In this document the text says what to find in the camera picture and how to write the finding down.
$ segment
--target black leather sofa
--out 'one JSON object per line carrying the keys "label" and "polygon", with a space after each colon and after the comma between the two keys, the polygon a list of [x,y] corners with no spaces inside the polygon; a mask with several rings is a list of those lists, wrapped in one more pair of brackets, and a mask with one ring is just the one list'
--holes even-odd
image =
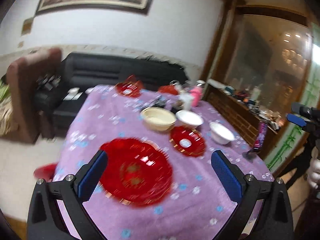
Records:
{"label": "black leather sofa", "polygon": [[146,59],[70,53],[57,70],[61,82],[53,91],[39,91],[35,104],[40,111],[41,134],[44,138],[65,137],[70,124],[78,114],[87,95],[78,100],[62,101],[68,90],[79,87],[85,92],[96,85],[116,85],[135,75],[147,90],[157,91],[172,80],[184,84],[188,80],[182,66]]}

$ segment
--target brown armchair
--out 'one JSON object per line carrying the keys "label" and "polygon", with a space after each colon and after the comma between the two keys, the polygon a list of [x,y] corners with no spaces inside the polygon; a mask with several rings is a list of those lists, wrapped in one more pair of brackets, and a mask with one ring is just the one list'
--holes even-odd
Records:
{"label": "brown armchair", "polygon": [[6,74],[12,98],[13,120],[18,129],[1,138],[24,143],[35,143],[39,135],[39,115],[33,96],[39,77],[55,74],[61,63],[61,49],[38,51],[12,62]]}

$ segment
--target red bowl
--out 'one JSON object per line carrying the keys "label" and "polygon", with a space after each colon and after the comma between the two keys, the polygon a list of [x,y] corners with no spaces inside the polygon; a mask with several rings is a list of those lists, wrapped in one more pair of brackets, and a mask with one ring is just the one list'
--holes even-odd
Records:
{"label": "red bowl", "polygon": [[139,97],[140,88],[133,82],[125,82],[116,84],[116,90],[120,95],[126,97]]}
{"label": "red bowl", "polygon": [[172,184],[172,167],[161,151],[134,138],[114,139],[100,149],[108,166],[100,178],[107,197],[145,206],[162,200]]}
{"label": "red bowl", "polygon": [[173,147],[186,156],[200,156],[205,152],[205,141],[197,130],[183,126],[174,127],[170,132]]}

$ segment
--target purple tablecloth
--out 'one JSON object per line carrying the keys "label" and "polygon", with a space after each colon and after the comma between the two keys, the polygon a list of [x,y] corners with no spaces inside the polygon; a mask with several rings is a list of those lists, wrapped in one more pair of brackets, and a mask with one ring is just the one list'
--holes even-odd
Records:
{"label": "purple tablecloth", "polygon": [[[206,141],[204,156],[186,157],[177,152],[169,142],[169,135],[148,130],[140,118],[139,106],[151,102],[158,94],[143,90],[139,98],[128,98],[118,95],[114,87],[95,87],[69,129],[54,181],[76,174],[103,143],[116,137],[151,140],[169,155],[174,181],[170,194],[160,204],[135,208],[108,199],[98,185],[91,199],[84,203],[88,214],[108,240],[211,240],[236,207],[211,167],[211,153],[220,149],[244,174],[251,173],[267,181],[273,178],[260,158],[250,163],[242,157],[249,150],[247,143],[204,101],[193,109],[204,119],[204,124],[198,127]],[[171,101],[176,98],[168,94],[164,97]],[[228,127],[236,140],[226,146],[216,144],[210,137],[210,122]],[[59,205],[71,234],[79,238],[63,203],[59,201]],[[257,204],[252,219],[259,209]]]}

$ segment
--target white cup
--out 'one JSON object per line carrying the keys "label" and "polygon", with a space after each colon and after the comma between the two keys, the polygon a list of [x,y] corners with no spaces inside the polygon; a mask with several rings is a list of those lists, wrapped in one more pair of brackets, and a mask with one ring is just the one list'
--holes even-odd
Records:
{"label": "white cup", "polygon": [[183,110],[190,111],[194,97],[189,93],[182,93],[179,95],[179,99],[183,101]]}

